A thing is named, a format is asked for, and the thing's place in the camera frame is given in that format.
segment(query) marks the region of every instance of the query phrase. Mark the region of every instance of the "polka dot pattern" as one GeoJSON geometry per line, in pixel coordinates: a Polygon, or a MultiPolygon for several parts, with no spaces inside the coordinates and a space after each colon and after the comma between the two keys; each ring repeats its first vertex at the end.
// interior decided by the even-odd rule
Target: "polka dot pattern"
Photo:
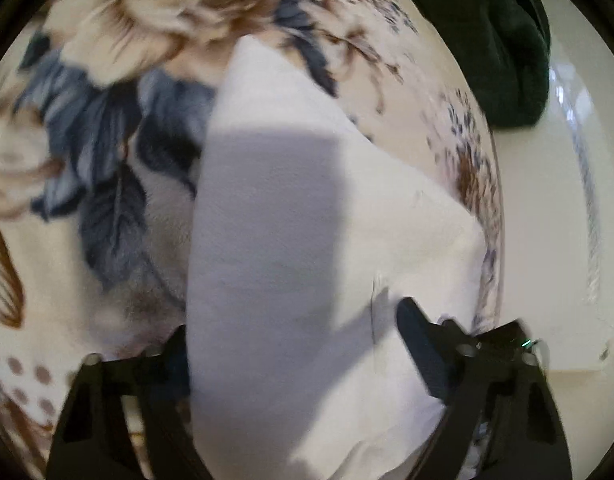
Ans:
{"type": "Polygon", "coordinates": [[[34,369],[34,377],[41,384],[47,385],[52,382],[52,374],[44,366],[37,366],[34,369]]]}
{"type": "Polygon", "coordinates": [[[54,416],[56,414],[56,409],[50,400],[40,399],[38,401],[38,405],[40,409],[45,412],[46,415],[54,416]]]}
{"type": "Polygon", "coordinates": [[[13,393],[14,399],[16,399],[19,404],[27,404],[28,402],[30,402],[27,394],[20,388],[16,388],[13,393]]]}
{"type": "Polygon", "coordinates": [[[7,359],[7,365],[10,367],[10,370],[14,375],[23,375],[23,365],[20,361],[15,357],[10,357],[7,359]]]}

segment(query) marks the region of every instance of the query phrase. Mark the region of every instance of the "brown flower print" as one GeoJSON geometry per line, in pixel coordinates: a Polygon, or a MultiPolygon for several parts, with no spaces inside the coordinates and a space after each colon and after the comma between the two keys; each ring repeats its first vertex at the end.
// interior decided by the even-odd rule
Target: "brown flower print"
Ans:
{"type": "Polygon", "coordinates": [[[0,231],[0,324],[20,328],[24,305],[23,286],[0,231]]]}
{"type": "Polygon", "coordinates": [[[64,163],[49,156],[47,133],[36,110],[14,113],[13,100],[0,103],[0,219],[27,212],[45,180],[58,176],[64,163]]]}
{"type": "Polygon", "coordinates": [[[487,242],[483,262],[478,312],[474,330],[490,330],[500,315],[498,276],[500,273],[502,243],[502,209],[498,190],[495,162],[490,160],[482,146],[482,134],[475,121],[470,99],[464,91],[441,93],[441,102],[447,112],[447,129],[440,133],[426,119],[432,135],[427,144],[434,153],[438,168],[453,188],[453,193],[480,222],[487,242]]]}
{"type": "Polygon", "coordinates": [[[354,71],[356,59],[364,59],[371,69],[370,80],[377,94],[376,112],[385,112],[385,93],[383,92],[384,70],[402,83],[399,67],[386,63],[371,45],[368,33],[360,19],[351,13],[340,0],[320,0],[310,2],[309,15],[315,20],[317,34],[332,45],[342,47],[342,60],[333,72],[337,81],[348,80],[354,71]]]}
{"type": "Polygon", "coordinates": [[[44,478],[54,426],[29,418],[10,397],[0,392],[0,435],[36,478],[44,478]]]}
{"type": "Polygon", "coordinates": [[[57,0],[44,31],[64,62],[100,87],[191,49],[210,57],[267,22],[277,0],[57,0]]]}

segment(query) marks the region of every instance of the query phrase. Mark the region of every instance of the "white towel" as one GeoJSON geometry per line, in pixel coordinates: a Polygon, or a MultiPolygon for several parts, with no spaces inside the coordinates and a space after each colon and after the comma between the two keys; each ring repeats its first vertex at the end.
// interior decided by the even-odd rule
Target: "white towel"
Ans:
{"type": "Polygon", "coordinates": [[[404,479],[443,407],[395,304],[468,327],[484,255],[461,205],[242,39],[207,135],[187,295],[194,442],[216,480],[404,479]]]}

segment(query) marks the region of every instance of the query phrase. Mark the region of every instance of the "white surface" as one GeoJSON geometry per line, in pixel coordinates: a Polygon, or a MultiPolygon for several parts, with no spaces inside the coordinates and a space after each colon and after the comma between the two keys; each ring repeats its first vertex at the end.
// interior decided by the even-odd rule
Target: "white surface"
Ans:
{"type": "Polygon", "coordinates": [[[613,163],[594,102],[556,34],[550,76],[536,127],[496,138],[502,321],[520,317],[532,338],[547,341],[552,370],[594,370],[614,337],[613,163]]]}
{"type": "MultiPolygon", "coordinates": [[[[598,157],[591,160],[594,178],[596,182],[602,179],[603,184],[611,187],[604,173],[606,163],[603,162],[609,155],[602,150],[594,150],[594,142],[598,136],[604,136],[614,161],[614,57],[595,29],[569,0],[543,0],[543,3],[551,22],[552,36],[557,40],[554,52],[562,48],[560,53],[584,82],[593,103],[593,108],[584,106],[583,98],[583,104],[577,107],[576,112],[583,117],[585,110],[595,111],[595,114],[587,116],[583,121],[588,146],[593,150],[593,156],[598,157]]],[[[502,135],[496,136],[499,149],[502,138],[502,135]]],[[[503,192],[506,222],[509,222],[509,208],[513,206],[508,204],[511,198],[508,197],[506,187],[503,187],[503,192]]],[[[610,251],[614,250],[611,232],[614,233],[614,224],[607,225],[605,221],[602,225],[602,240],[605,248],[610,251]]],[[[515,242],[508,239],[507,244],[508,248],[510,244],[514,246],[515,242]]],[[[604,267],[602,272],[613,273],[614,279],[614,265],[604,260],[601,265],[604,267]]],[[[506,276],[505,279],[511,280],[513,277],[506,276]]],[[[574,478],[583,480],[596,468],[614,441],[614,338],[603,370],[551,372],[549,383],[565,426],[574,478]]]]}
{"type": "Polygon", "coordinates": [[[398,468],[443,407],[395,306],[415,294],[431,319],[468,326],[485,251],[441,186],[366,140],[279,53],[240,40],[203,150],[187,294],[194,442],[212,475],[398,468]]]}

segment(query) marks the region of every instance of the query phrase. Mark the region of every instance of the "black metal bracket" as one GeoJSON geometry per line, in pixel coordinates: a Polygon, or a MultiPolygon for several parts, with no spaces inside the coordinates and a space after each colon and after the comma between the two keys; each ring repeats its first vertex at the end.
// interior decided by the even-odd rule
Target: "black metal bracket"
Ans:
{"type": "MultiPolygon", "coordinates": [[[[408,480],[454,480],[483,422],[488,441],[476,480],[571,480],[562,424],[519,322],[470,336],[451,319],[430,323],[405,298],[397,325],[429,394],[447,406],[408,480]]],[[[47,480],[144,480],[126,395],[138,398],[155,480],[212,480],[175,409],[189,395],[184,327],[159,355],[85,359],[56,428],[47,480]]]]}

